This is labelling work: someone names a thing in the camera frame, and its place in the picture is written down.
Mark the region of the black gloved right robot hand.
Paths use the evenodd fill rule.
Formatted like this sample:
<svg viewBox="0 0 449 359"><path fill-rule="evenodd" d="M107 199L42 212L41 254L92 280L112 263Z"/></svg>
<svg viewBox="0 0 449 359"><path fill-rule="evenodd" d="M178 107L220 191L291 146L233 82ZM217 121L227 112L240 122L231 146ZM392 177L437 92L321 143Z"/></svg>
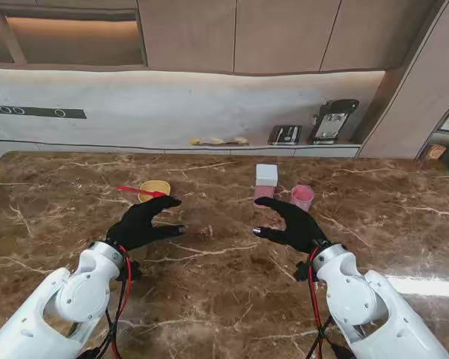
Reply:
<svg viewBox="0 0 449 359"><path fill-rule="evenodd" d="M306 254L312 254L315 248L325 248L331 244L314 218L298 206L269 197L259 197L254 203L273 209L285 223L284 230L254 227L252 232L255 236L288 245Z"/></svg>

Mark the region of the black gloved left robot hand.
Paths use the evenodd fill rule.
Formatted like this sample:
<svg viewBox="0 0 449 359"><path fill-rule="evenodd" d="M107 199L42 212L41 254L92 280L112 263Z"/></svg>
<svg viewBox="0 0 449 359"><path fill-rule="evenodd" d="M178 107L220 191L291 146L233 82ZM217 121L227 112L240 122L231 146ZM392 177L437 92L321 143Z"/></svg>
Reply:
<svg viewBox="0 0 449 359"><path fill-rule="evenodd" d="M154 227L152 224L154 217L164 209L180 204L180 200L165 195L131 206L119 222L109 228L105 242L131 251L155 241L183 235L185 233L183 225L166 224Z"/></svg>

